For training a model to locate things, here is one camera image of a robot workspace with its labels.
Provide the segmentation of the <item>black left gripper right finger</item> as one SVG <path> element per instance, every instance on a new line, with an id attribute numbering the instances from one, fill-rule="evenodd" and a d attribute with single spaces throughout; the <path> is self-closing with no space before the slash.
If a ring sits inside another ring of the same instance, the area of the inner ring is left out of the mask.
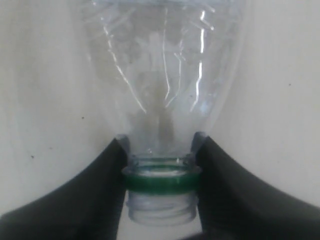
<path id="1" fill-rule="evenodd" d="M 202 172 L 197 188 L 202 233 L 195 240 L 317 240 L 320 209 L 261 180 L 214 140 L 195 133 Z"/>

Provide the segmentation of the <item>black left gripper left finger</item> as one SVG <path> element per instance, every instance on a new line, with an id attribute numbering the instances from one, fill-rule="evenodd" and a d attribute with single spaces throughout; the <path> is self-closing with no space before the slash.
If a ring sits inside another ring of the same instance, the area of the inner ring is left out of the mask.
<path id="1" fill-rule="evenodd" d="M 0 218 L 2 240 L 115 240 L 125 199 L 129 148 L 114 139 L 73 179 Z"/>

